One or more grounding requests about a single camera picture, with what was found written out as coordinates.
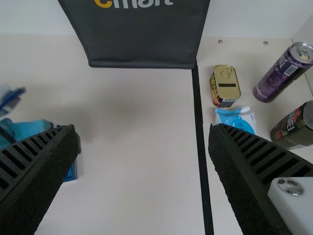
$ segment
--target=blue plastic bag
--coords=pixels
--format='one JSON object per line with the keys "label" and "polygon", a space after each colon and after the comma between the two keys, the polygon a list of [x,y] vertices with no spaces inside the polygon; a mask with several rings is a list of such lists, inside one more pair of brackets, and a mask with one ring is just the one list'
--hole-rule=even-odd
{"label": "blue plastic bag", "polygon": [[233,111],[216,109],[215,112],[215,125],[223,123],[256,135],[255,116],[254,112],[250,111],[250,107]]}

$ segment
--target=emart logo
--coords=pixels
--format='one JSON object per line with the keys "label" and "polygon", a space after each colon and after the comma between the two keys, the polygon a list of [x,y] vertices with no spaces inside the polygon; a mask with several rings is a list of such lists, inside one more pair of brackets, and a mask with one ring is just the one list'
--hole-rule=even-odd
{"label": "emart logo", "polygon": [[[129,8],[128,6],[128,0],[94,0],[95,3],[102,7],[102,8],[109,8],[112,5],[114,5],[115,8],[120,8],[120,1],[122,1],[122,8]],[[171,2],[171,0],[132,0],[132,6],[133,8],[138,8],[138,7],[142,7],[142,8],[147,8],[152,6],[153,4],[155,6],[160,6],[160,1],[164,1],[164,3],[166,5],[173,5],[173,3]]]}

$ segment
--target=white wall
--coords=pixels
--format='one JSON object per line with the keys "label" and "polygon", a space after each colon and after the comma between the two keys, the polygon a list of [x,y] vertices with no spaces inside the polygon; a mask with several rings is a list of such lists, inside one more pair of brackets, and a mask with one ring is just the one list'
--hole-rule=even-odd
{"label": "white wall", "polygon": [[[299,31],[293,36],[292,41],[306,42],[313,45],[313,15],[306,21],[306,23],[299,29]],[[311,91],[313,92],[313,68],[309,69],[305,76]]]}
{"label": "white wall", "polygon": [[291,38],[313,13],[313,0],[211,0],[205,36]]}
{"label": "white wall", "polygon": [[[211,0],[204,36],[291,38],[312,12],[313,0]],[[57,0],[0,0],[0,34],[73,33]]]}

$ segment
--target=metal screw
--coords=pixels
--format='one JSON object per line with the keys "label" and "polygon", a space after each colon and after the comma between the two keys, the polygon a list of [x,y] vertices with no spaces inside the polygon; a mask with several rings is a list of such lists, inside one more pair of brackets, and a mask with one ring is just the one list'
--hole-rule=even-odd
{"label": "metal screw", "polygon": [[291,178],[281,178],[278,180],[278,186],[282,191],[294,196],[299,196],[304,193],[302,185]]}

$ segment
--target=blue package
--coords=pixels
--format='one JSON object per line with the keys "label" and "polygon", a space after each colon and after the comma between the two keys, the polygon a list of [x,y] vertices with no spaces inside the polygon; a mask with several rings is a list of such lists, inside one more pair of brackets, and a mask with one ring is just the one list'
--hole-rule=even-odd
{"label": "blue package", "polygon": [[250,111],[250,107],[233,111],[216,109],[215,112],[215,125],[223,123],[256,135],[255,116],[254,112]]}
{"label": "blue package", "polygon": [[74,163],[70,166],[70,169],[64,178],[63,182],[71,181],[71,180],[76,180],[77,179],[77,164],[76,160]]}

